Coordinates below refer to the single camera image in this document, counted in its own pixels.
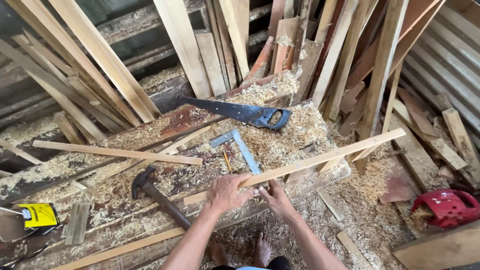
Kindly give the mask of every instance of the hand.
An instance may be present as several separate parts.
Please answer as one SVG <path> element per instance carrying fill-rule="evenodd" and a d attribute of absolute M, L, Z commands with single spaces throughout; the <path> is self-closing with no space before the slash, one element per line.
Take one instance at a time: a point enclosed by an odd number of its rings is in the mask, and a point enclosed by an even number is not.
<path fill-rule="evenodd" d="M 286 220 L 293 214 L 297 213 L 290 203 L 287 194 L 283 191 L 283 188 L 277 184 L 274 179 L 268 181 L 268 185 L 270 186 L 268 192 L 262 186 L 258 188 L 258 192 L 262 195 L 265 201 L 267 201 L 268 206 L 275 215 Z"/>
<path fill-rule="evenodd" d="M 217 177 L 210 184 L 207 194 L 207 204 L 224 213 L 228 210 L 244 205 L 250 198 L 258 194 L 258 190 L 251 188 L 241 194 L 237 189 L 241 182 L 249 179 L 250 173 L 226 174 Z"/>

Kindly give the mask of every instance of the bare foot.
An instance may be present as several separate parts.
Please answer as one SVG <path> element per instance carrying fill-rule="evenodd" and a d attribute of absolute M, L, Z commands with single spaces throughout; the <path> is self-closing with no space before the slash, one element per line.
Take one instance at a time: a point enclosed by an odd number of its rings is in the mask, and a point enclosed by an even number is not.
<path fill-rule="evenodd" d="M 257 268 L 265 268 L 270 259 L 270 255 L 272 255 L 270 237 L 268 237 L 266 233 L 259 233 L 257 247 L 255 249 L 255 257 L 253 258 L 253 266 Z"/>
<path fill-rule="evenodd" d="M 217 266 L 226 265 L 233 267 L 230 257 L 223 245 L 222 239 L 218 234 L 212 235 L 209 241 L 209 250 L 212 260 L 216 263 Z"/>

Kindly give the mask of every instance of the claw hammer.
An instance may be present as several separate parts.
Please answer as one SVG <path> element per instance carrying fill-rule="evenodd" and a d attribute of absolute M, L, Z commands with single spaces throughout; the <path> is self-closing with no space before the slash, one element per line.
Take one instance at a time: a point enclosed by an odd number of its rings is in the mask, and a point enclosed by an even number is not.
<path fill-rule="evenodd" d="M 190 221 L 187 217 L 167 198 L 165 197 L 150 181 L 147 176 L 155 171 L 155 167 L 148 165 L 144 172 L 139 173 L 132 183 L 132 198 L 138 199 L 138 187 L 142 188 L 145 193 L 150 195 L 160 206 L 160 210 L 167 213 L 173 220 L 184 230 L 190 228 Z"/>

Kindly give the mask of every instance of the hand saw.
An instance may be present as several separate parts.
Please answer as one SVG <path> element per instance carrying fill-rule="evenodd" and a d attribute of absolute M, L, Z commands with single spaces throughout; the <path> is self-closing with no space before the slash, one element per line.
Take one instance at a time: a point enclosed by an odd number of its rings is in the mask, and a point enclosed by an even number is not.
<path fill-rule="evenodd" d="M 180 97 L 186 103 L 192 104 L 198 108 L 209 110 L 213 113 L 230 117 L 232 119 L 248 123 L 256 127 L 267 127 L 273 130 L 279 130 L 285 124 L 292 111 L 286 109 L 241 105 L 235 103 L 227 103 L 221 101 L 211 101 L 205 99 Z M 268 121 L 275 112 L 279 111 L 282 116 L 274 125 L 270 125 Z"/>

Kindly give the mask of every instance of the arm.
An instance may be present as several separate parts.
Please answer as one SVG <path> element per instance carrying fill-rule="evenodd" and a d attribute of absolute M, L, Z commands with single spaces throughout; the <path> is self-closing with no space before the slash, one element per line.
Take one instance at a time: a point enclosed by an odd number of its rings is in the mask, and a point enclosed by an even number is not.
<path fill-rule="evenodd" d="M 263 187 L 259 187 L 258 191 L 267 201 L 272 212 L 285 221 L 292 231 L 308 269 L 347 270 L 343 263 L 310 230 L 301 215 L 290 204 L 283 188 L 275 180 L 270 180 L 269 184 L 269 192 Z"/>
<path fill-rule="evenodd" d="M 258 193 L 256 189 L 250 189 L 242 194 L 237 193 L 239 184 L 248 178 L 250 178 L 249 173 L 229 174 L 212 181 L 202 211 L 173 248 L 162 269 L 199 269 L 208 239 L 220 215 L 230 209 L 244 205 Z"/>

